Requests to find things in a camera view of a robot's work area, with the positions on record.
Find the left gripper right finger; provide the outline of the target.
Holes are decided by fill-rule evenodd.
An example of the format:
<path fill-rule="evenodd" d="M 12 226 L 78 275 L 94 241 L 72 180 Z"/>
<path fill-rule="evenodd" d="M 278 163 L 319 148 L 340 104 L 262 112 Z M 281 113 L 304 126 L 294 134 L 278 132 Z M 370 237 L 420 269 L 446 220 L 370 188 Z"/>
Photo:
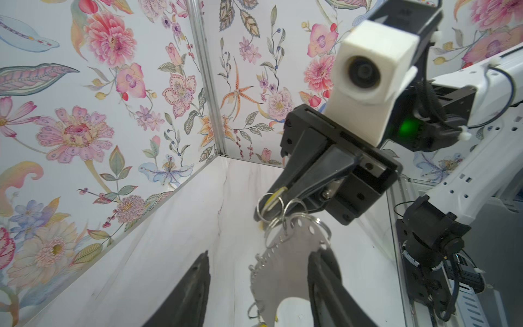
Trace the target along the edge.
<path fill-rule="evenodd" d="M 318 249 L 309 255 L 309 298 L 314 326 L 375 326 L 342 283 L 332 249 Z"/>

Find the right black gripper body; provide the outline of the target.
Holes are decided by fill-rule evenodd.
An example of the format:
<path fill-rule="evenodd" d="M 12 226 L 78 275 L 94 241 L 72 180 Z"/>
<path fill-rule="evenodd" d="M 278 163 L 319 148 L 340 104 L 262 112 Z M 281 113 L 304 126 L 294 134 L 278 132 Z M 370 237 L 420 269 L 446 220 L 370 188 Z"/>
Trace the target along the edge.
<path fill-rule="evenodd" d="M 383 196 L 400 177 L 403 167 L 384 151 L 304 104 L 292 110 L 285 119 L 281 140 L 282 155 L 287 155 L 290 159 L 294 150 L 293 141 L 299 139 L 307 128 L 313 128 L 326 136 L 331 146 L 339 145 L 345 149 L 362 151 L 360 163 L 348 177 L 331 183 L 322 194 L 326 200 L 331 198 L 323 211 L 327 211 L 346 226 Z"/>

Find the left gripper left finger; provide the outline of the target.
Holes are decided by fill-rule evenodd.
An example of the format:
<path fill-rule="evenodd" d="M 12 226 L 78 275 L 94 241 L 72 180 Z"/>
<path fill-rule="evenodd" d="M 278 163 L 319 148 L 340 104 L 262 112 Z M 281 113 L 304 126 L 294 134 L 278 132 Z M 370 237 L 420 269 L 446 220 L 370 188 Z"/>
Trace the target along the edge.
<path fill-rule="evenodd" d="M 208 252 L 201 253 L 180 282 L 145 322 L 149 327 L 203 327 L 211 286 Z"/>

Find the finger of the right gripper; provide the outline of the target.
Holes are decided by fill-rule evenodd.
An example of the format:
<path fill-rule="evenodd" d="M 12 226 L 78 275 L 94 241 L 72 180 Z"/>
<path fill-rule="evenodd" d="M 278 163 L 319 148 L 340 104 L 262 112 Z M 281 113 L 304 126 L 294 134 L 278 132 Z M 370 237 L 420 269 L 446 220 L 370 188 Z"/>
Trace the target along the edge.
<path fill-rule="evenodd" d="M 322 196 L 324 189 L 331 183 L 344 180 L 360 163 L 362 151 L 359 149 L 345 149 L 339 145 L 330 146 L 323 152 L 305 173 L 294 182 L 281 198 L 288 210 L 295 207 L 292 200 L 299 200 L 305 204 L 310 213 L 325 209 L 327 200 Z"/>
<path fill-rule="evenodd" d="M 307 128 L 299 139 L 293 141 L 293 146 L 294 150 L 290 155 L 287 166 L 267 193 L 273 193 L 281 187 L 289 188 L 305 173 L 305 170 L 331 146 L 331 142 L 317 130 Z M 278 209 L 279 205 L 277 205 L 266 218 L 270 219 L 274 217 Z M 291 210 L 287 209 L 289 213 L 296 212 L 297 210 L 297 205 Z"/>

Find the steel key holder plate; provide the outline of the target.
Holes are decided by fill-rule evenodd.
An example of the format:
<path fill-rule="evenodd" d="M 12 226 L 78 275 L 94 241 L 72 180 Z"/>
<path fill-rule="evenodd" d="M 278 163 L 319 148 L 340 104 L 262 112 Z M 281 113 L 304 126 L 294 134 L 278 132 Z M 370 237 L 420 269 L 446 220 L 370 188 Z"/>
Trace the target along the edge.
<path fill-rule="evenodd" d="M 306 213 L 294 213 L 267 227 L 266 250 L 249 267 L 254 305 L 265 326 L 276 324 L 278 307 L 285 299 L 309 300 L 309 255 L 328 249 L 331 237 L 324 222 Z"/>

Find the large yellow key tag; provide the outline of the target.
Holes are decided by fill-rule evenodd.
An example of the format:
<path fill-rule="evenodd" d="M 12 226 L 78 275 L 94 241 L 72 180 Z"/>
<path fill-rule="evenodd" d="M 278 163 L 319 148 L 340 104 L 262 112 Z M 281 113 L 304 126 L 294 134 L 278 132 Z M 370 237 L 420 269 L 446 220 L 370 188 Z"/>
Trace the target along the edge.
<path fill-rule="evenodd" d="M 258 222 L 260 230 L 265 231 L 271 223 L 278 223 L 281 221 L 282 215 L 285 211 L 285 201 L 283 200 L 282 195 L 287 190 L 287 187 L 281 187 L 273 193 L 264 194 L 257 201 L 254 218 L 256 222 Z M 279 209 L 276 211 L 276 215 L 267 219 L 266 216 L 273 211 L 277 205 L 279 205 Z"/>

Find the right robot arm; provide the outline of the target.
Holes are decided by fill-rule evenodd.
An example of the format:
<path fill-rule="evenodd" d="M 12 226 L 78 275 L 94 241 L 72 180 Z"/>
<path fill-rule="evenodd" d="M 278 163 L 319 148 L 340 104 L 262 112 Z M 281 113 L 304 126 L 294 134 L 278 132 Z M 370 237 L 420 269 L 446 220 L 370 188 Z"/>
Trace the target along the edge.
<path fill-rule="evenodd" d="M 303 104 L 284 118 L 289 162 L 254 214 L 267 225 L 266 250 L 250 267 L 266 326 L 288 298 L 310 303 L 315 326 L 373 326 L 344 288 L 331 230 L 315 213 L 346 226 L 398 181 L 402 166 L 381 149 L 385 140 L 435 151 L 484 129 L 472 154 L 395 223 L 409 297 L 435 323 L 457 314 L 464 235 L 491 196 L 522 187 L 522 49 L 487 47 L 489 58 L 430 80 L 442 17 L 440 6 L 385 2 L 343 40 L 324 111 Z"/>

